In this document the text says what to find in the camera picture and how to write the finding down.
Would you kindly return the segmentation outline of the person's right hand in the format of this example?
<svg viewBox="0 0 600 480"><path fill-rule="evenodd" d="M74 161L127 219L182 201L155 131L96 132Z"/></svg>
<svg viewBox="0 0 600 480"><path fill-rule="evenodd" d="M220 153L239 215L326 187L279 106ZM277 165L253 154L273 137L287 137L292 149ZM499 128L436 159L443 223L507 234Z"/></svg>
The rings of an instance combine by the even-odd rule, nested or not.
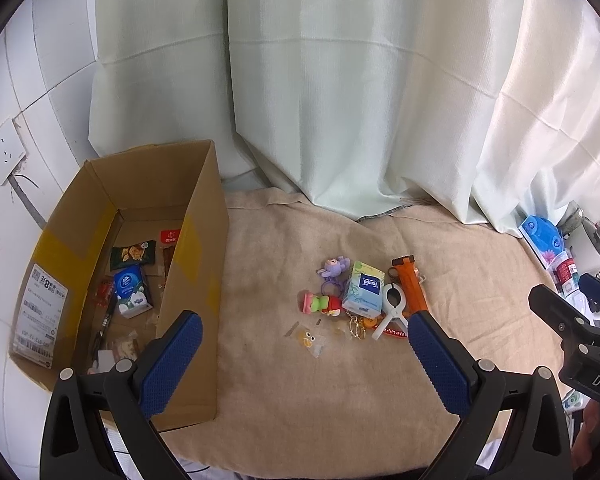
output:
<svg viewBox="0 0 600 480"><path fill-rule="evenodd" d="M583 424L571 448L575 479L600 479L600 403L591 400L583 411Z"/></svg>

